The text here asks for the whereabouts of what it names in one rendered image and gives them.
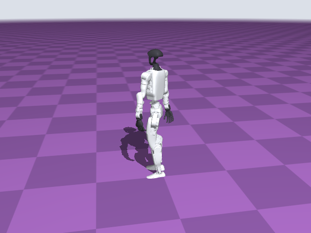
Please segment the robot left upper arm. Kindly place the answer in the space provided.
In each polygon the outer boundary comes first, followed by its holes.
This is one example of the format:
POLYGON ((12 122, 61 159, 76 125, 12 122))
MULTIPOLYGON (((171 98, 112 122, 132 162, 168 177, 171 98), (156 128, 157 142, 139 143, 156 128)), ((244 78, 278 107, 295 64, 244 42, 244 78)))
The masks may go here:
POLYGON ((141 92, 140 93, 142 94, 143 99, 146 96, 148 82, 151 80, 151 77, 152 77, 152 72, 150 71, 143 72, 141 75, 141 85, 140 85, 141 92))

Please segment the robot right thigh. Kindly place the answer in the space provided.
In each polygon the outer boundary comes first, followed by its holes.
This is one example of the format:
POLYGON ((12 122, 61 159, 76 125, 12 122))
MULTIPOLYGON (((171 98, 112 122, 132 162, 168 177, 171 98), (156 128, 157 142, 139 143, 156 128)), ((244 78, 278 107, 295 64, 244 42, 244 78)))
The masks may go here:
MULTIPOLYGON (((150 116, 151 116, 151 115, 150 115, 150 116)), ((158 127, 157 127, 157 126, 156 126, 156 130, 158 130, 158 127)), ((162 136, 160 136, 160 135, 157 134, 157 136, 156 136, 156 143, 161 144, 162 141, 163 141, 162 136)))

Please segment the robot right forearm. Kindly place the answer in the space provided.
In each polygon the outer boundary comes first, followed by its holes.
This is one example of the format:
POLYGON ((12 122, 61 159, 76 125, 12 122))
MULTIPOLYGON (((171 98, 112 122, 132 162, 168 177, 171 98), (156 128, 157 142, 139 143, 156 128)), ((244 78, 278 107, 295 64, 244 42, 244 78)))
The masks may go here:
POLYGON ((169 105, 168 96, 169 96, 169 91, 167 93, 163 94, 163 105, 164 105, 165 109, 169 109, 169 107, 168 107, 168 105, 169 105))

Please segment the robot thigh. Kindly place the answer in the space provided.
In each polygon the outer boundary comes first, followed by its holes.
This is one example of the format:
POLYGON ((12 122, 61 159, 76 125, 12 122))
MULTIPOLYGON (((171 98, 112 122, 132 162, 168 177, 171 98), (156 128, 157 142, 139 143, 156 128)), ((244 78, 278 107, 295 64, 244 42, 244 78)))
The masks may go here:
MULTIPOLYGON (((150 115, 150 116, 151 116, 151 115, 150 115)), ((158 127, 157 127, 157 126, 156 126, 156 130, 158 130, 158 127)), ((160 136, 160 135, 157 134, 157 136, 156 136, 156 143, 161 144, 162 141, 163 141, 162 136, 160 136)))
POLYGON ((147 126, 146 126, 146 137, 148 144, 152 151, 154 151, 156 146, 162 146, 159 143, 156 143, 157 130, 156 126, 159 126, 160 118, 158 114, 153 114, 153 116, 148 118, 147 126))

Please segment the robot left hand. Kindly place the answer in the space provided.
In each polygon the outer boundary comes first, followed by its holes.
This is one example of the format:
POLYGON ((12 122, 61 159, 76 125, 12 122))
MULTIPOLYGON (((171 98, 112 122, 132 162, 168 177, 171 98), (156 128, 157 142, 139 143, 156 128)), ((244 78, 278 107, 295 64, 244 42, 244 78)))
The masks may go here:
POLYGON ((140 118, 136 118, 136 120, 137 120, 137 121, 136 121, 136 127, 138 128, 139 131, 144 132, 144 131, 146 131, 146 130, 144 129, 144 126, 143 126, 142 114, 140 114, 139 117, 140 117, 140 118))

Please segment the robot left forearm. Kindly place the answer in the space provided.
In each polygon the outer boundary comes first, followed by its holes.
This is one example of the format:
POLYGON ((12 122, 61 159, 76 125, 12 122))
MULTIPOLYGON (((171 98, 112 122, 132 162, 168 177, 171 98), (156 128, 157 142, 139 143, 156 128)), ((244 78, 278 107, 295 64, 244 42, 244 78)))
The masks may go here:
POLYGON ((136 107, 136 118, 140 118, 139 115, 142 114, 143 111, 143 98, 141 93, 137 93, 137 107, 136 107))

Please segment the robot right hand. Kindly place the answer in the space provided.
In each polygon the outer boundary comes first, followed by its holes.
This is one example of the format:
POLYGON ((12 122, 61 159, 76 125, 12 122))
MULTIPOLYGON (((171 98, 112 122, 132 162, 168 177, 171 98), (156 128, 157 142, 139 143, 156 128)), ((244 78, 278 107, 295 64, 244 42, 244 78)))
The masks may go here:
MULTIPOLYGON (((173 120, 174 120, 174 118, 173 118, 173 114, 172 114, 172 112, 171 112, 171 108, 170 108, 170 105, 168 105, 168 107, 169 107, 169 109, 165 109, 165 116, 164 116, 164 119, 165 119, 165 117, 167 117, 167 122, 168 122, 168 119, 169 119, 169 122, 168 123, 170 123, 170 122, 172 122, 173 120)), ((166 122, 166 123, 167 123, 166 122)))

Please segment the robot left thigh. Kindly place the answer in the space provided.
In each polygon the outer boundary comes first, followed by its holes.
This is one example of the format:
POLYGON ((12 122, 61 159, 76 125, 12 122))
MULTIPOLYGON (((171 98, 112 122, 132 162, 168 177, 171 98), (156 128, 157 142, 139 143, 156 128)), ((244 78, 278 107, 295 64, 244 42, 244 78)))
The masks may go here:
POLYGON ((148 144, 152 151, 154 151, 156 146, 162 146, 159 143, 156 143, 157 130, 156 126, 159 126, 160 118, 158 114, 153 114, 153 116, 148 118, 147 126, 146 126, 146 137, 148 144))

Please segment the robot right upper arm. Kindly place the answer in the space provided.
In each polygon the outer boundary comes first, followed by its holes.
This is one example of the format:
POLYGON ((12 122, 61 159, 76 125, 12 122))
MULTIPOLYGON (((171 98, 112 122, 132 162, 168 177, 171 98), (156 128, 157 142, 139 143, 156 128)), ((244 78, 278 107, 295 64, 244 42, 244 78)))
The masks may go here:
POLYGON ((164 94, 168 92, 168 71, 165 70, 166 78, 165 78, 165 91, 164 94))

